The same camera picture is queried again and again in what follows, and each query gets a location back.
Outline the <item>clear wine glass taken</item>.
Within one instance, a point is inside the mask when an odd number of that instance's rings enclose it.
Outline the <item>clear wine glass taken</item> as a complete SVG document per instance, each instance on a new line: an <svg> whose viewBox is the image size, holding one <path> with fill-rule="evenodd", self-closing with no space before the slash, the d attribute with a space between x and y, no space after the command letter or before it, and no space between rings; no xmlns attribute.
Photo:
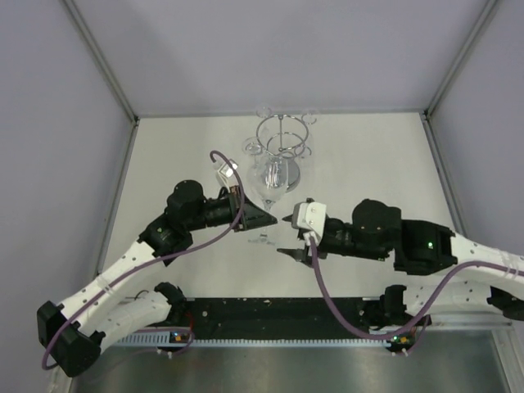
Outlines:
<svg viewBox="0 0 524 393"><path fill-rule="evenodd" d="M248 183L262 202L266 213L281 200L288 187L288 159L281 156L266 155L249 169Z"/></svg>

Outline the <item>chrome wine glass rack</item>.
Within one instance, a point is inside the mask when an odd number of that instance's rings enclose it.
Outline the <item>chrome wine glass rack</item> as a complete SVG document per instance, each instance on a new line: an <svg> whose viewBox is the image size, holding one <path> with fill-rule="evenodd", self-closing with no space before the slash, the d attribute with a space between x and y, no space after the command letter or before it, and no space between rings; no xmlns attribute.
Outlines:
<svg viewBox="0 0 524 393"><path fill-rule="evenodd" d="M287 193L294 191L301 181L300 162L312 156L310 136L309 125L295 115L270 115L256 127L255 139L262 152L287 160Z"/></svg>

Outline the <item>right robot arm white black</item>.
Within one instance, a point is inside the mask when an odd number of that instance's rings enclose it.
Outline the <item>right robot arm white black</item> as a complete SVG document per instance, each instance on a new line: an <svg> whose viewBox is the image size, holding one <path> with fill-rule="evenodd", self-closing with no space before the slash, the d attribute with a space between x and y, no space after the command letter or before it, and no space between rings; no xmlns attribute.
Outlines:
<svg viewBox="0 0 524 393"><path fill-rule="evenodd" d="M384 327L403 333L432 314L460 309L523 319L522 256L483 246L433 222L403 219L399 208L380 201L361 201L351 218L349 223L331 218L326 206L311 198L298 203L285 221L305 245L279 253L314 270L328 308L357 337L369 338L373 328ZM391 257L396 272L443 278L436 287L391 285L378 299L363 301L359 321L364 331L359 332L328 294L319 262L329 255L380 261Z"/></svg>

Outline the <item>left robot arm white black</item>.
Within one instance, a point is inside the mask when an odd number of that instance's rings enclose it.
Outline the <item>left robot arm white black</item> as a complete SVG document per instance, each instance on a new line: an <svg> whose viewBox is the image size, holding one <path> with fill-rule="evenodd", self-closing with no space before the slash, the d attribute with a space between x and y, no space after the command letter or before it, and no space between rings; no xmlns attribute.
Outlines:
<svg viewBox="0 0 524 393"><path fill-rule="evenodd" d="M124 298L177 257L197 251L193 232L225 226L237 233L276 223L238 186L222 187L216 198L207 198L197 181L178 183L164 212L112 266L59 304L47 301L38 308L38 340L45 349L42 368L59 367L68 377L77 377L127 335L149 325L180 323L185 298L168 282L138 300L126 303Z"/></svg>

